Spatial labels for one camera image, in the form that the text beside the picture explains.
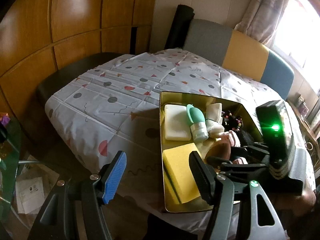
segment bedsheet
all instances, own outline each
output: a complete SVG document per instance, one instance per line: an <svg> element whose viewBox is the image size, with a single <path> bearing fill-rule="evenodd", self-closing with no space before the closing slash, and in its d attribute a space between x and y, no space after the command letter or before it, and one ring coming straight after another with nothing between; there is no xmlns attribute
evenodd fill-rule
<svg viewBox="0 0 320 240"><path fill-rule="evenodd" d="M122 55L88 70L57 91L45 112L76 158L92 173L110 163L118 150L127 168L118 193L143 209L189 232L204 231L210 212L163 214L163 179L159 132L159 94L176 91L204 94L244 105L260 128L255 108L281 99L267 85L228 71L182 49L155 54ZM292 127L304 148L298 121L289 108ZM310 157L307 176L315 179Z"/></svg>

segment yellow headboard panel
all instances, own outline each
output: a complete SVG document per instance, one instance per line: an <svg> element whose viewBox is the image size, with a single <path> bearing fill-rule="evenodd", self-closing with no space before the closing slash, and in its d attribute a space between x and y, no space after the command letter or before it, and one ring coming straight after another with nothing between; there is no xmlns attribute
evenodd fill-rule
<svg viewBox="0 0 320 240"><path fill-rule="evenodd" d="M266 46L233 30L222 66L260 81L268 54Z"/></svg>

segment metal tray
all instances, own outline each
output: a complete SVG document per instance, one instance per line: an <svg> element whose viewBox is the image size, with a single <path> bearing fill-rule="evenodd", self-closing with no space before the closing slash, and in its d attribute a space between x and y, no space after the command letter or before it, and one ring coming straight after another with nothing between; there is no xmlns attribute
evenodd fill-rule
<svg viewBox="0 0 320 240"><path fill-rule="evenodd" d="M161 152L166 149L174 148L184 144L192 143L190 141L169 141L165 139L164 136L164 106L167 104L182 105L192 104L194 107L199 108L205 115L207 105L214 103L222 103L222 109L230 110L234 115L240 115L243 119L243 130L251 134L256 142L262 142L262 135L257 128L255 122L244 108L244 106L238 102L230 101L227 99L209 97L205 95L180 93L180 92L161 92L160 93L160 138L161 138ZM215 141L211 138L208 140L197 143L196 146L202 156L205 157L208 150L211 148ZM164 164L162 162L163 173L165 173ZM170 198L170 194L166 189L164 182L164 204L165 209L169 213L190 213L190 212L200 212L212 210L213 206L209 206L206 201L201 197L197 197L187 203L176 204Z"/></svg>

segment white wall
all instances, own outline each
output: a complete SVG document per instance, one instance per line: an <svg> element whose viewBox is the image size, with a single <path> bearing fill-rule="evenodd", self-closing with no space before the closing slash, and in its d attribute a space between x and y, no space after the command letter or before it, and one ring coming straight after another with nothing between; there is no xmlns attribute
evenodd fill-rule
<svg viewBox="0 0 320 240"><path fill-rule="evenodd" d="M241 21L251 0L156 0L150 52L164 48L178 4L191 6L195 18L214 21L231 28Z"/></svg>
<svg viewBox="0 0 320 240"><path fill-rule="evenodd" d="M294 103L299 95L302 95L310 112L315 106L318 96L299 71L294 67L292 67L292 69L294 71L294 79L289 91L288 99Z"/></svg>

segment blue gripper pad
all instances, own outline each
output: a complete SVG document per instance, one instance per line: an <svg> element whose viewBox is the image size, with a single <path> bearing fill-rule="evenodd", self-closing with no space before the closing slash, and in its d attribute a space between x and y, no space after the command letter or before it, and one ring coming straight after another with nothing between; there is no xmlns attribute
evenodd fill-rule
<svg viewBox="0 0 320 240"><path fill-rule="evenodd" d="M104 193L102 200L104 204L108 204L113 199L118 188L119 182L127 165L127 155L123 151L118 151L112 163L108 167L106 174L108 177L104 184Z"/></svg>

